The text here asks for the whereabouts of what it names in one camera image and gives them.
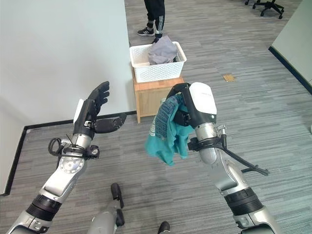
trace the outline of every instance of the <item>chair base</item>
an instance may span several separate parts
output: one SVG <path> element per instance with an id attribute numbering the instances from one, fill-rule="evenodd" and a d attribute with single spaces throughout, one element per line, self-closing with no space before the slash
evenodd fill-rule
<path id="1" fill-rule="evenodd" d="M 259 5 L 259 6 L 264 6 L 264 9 L 261 11 L 260 16 L 264 16 L 264 12 L 268 9 L 273 8 L 276 12 L 279 13 L 279 19 L 283 18 L 283 13 L 284 13 L 284 7 L 281 5 L 278 5 L 275 3 L 275 0 L 273 1 L 267 1 L 267 2 L 260 2 L 260 0 L 258 0 L 257 2 L 255 2 L 253 4 L 253 9 L 255 9 L 255 6 Z"/>

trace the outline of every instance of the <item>white basket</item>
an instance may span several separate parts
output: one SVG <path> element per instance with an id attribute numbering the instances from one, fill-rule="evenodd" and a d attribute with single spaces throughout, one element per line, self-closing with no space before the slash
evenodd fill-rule
<path id="1" fill-rule="evenodd" d="M 138 83 L 173 79 L 180 76 L 186 57 L 179 42 L 173 41 L 173 44 L 177 48 L 177 62 L 158 65 L 150 65 L 148 62 L 148 52 L 152 48 L 151 44 L 130 47 L 131 64 L 135 70 Z"/>

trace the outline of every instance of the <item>small wooden table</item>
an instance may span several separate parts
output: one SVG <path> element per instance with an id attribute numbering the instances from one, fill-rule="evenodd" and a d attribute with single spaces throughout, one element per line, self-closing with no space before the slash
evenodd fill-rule
<path id="1" fill-rule="evenodd" d="M 141 123 L 141 117 L 154 116 L 160 107 L 162 98 L 166 98 L 175 84 L 183 83 L 183 77 L 137 83 L 133 74 L 133 86 L 136 95 L 137 122 Z"/>

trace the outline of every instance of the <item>gray carpet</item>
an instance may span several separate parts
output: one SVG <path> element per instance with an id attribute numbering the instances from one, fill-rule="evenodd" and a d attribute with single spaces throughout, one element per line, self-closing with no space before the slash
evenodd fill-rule
<path id="1" fill-rule="evenodd" d="M 279 20 L 272 10 L 260 17 L 240 0 L 167 0 L 165 34 L 179 41 L 188 61 L 187 82 L 212 87 L 218 123 L 228 127 L 228 147 L 271 174 L 246 175 L 286 234 L 312 233 L 312 96 L 268 51 L 298 0 Z M 145 25 L 142 0 L 126 0 L 132 45 L 150 43 L 136 30 Z M 226 83 L 222 74 L 236 82 Z M 152 117 L 129 116 L 117 132 L 97 135 L 100 159 L 89 161 L 49 233 L 83 234 L 90 219 L 111 200 L 110 184 L 124 195 L 126 224 L 117 234 L 155 234 L 167 220 L 177 234 L 239 233 L 224 199 L 209 180 L 197 153 L 175 158 L 169 167 L 146 155 L 143 143 Z M 53 172 L 56 159 L 47 145 L 71 133 L 71 124 L 34 129 L 26 136 L 11 195 L 0 198 L 0 232 L 5 232 Z"/>

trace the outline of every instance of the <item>teal cloth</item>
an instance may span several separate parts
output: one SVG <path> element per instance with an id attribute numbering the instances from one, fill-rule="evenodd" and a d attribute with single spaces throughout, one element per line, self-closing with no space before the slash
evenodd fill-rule
<path id="1" fill-rule="evenodd" d="M 187 158 L 188 135 L 193 131 L 189 126 L 181 126 L 173 121 L 177 110 L 187 112 L 181 94 L 169 97 L 159 108 L 154 118 L 145 150 L 151 156 L 157 156 L 168 165 L 174 165 L 174 154 Z"/>

